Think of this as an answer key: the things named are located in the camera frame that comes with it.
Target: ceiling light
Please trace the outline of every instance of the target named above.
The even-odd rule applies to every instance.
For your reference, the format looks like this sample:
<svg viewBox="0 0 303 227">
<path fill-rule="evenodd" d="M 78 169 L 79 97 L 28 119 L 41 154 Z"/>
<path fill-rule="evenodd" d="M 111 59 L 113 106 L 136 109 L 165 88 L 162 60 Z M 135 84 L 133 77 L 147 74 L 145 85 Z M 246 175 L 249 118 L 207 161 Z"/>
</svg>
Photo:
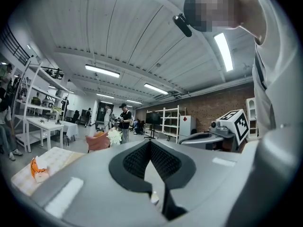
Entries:
<svg viewBox="0 0 303 227">
<path fill-rule="evenodd" d="M 103 95 L 103 94 L 99 94 L 97 93 L 98 96 L 104 96 L 104 97 L 109 97 L 109 98 L 114 98 L 113 96 L 107 96 L 107 95 Z"/>
<path fill-rule="evenodd" d="M 140 102 L 136 102 L 136 101 L 132 101 L 132 100 L 128 100 L 128 99 L 127 99 L 127 101 L 128 101 L 128 102 L 135 103 L 135 104 L 142 104 L 142 103 L 140 103 Z"/>
<path fill-rule="evenodd" d="M 214 39 L 217 42 L 217 45 L 220 49 L 226 71 L 233 70 L 231 52 L 228 48 L 228 44 L 224 34 L 223 33 L 218 34 L 214 37 Z"/>
<path fill-rule="evenodd" d="M 106 75 L 109 75 L 109 76 L 112 76 L 112 77 L 115 77 L 115 78 L 118 78 L 120 76 L 120 73 L 113 72 L 113 71 L 110 71 L 110 70 L 101 69 L 101 68 L 90 66 L 90 65 L 85 65 L 85 68 L 86 68 L 86 70 L 92 70 L 92 71 L 99 72 L 99 73 L 102 73 L 102 74 L 106 74 Z"/>
<path fill-rule="evenodd" d="M 160 93 L 163 93 L 163 94 L 168 94 L 168 92 L 165 92 L 165 91 L 161 90 L 160 88 L 154 87 L 154 86 L 152 86 L 152 85 L 150 85 L 150 84 L 145 83 L 144 86 L 145 86 L 145 87 L 148 87 L 148 88 L 150 88 L 150 89 L 152 89 L 152 90 L 155 90 L 155 91 L 157 91 L 157 92 L 160 92 Z"/>
<path fill-rule="evenodd" d="M 105 103 L 105 104 L 112 104 L 112 103 L 109 103 L 109 102 L 104 102 L 104 101 L 100 101 L 100 102 Z"/>
</svg>

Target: pink armchair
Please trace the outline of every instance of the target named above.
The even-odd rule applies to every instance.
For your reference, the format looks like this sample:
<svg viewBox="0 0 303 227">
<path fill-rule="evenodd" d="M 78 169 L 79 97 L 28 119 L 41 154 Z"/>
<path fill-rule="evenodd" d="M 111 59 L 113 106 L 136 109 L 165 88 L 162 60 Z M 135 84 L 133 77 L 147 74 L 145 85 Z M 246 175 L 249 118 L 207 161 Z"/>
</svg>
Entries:
<svg viewBox="0 0 303 227">
<path fill-rule="evenodd" d="M 99 133 L 94 134 L 94 136 L 86 136 L 86 142 L 89 145 L 89 150 L 101 150 L 109 147 L 110 141 L 107 137 L 107 133 L 102 134 L 101 136 L 97 136 Z"/>
</svg>

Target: white refrigerator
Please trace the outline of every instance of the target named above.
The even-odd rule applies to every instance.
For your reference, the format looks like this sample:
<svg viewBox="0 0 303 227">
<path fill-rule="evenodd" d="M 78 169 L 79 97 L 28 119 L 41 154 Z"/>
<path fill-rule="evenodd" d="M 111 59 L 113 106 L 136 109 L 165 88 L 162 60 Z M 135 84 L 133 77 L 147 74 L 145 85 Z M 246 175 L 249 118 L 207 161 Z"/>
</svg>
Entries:
<svg viewBox="0 0 303 227">
<path fill-rule="evenodd" d="M 180 116 L 179 140 L 190 135 L 192 129 L 196 128 L 196 118 L 190 115 Z"/>
</svg>

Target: sneaker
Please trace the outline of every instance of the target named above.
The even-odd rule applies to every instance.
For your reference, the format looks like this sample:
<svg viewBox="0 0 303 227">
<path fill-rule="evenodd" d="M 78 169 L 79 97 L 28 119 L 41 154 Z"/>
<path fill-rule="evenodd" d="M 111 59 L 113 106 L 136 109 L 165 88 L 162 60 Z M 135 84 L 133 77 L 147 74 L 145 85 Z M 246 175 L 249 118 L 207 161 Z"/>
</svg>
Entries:
<svg viewBox="0 0 303 227">
<path fill-rule="evenodd" d="M 13 155 L 13 152 L 10 152 L 10 153 L 9 153 L 9 158 L 10 158 L 12 161 L 16 160 L 15 157 L 14 157 L 14 155 Z"/>
<path fill-rule="evenodd" d="M 13 150 L 13 154 L 15 156 L 22 156 L 23 155 L 23 153 L 21 153 L 18 149 Z"/>
</svg>

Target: human neck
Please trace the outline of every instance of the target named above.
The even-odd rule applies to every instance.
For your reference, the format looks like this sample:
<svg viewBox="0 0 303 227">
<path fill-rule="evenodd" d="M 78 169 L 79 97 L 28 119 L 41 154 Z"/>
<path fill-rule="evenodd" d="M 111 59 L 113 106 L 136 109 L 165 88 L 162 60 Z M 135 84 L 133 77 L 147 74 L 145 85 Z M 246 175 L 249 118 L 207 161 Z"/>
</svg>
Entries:
<svg viewBox="0 0 303 227">
<path fill-rule="evenodd" d="M 258 44 L 264 42 L 266 36 L 266 20 L 258 0 L 239 0 L 241 3 L 240 27 L 253 35 Z"/>
</svg>

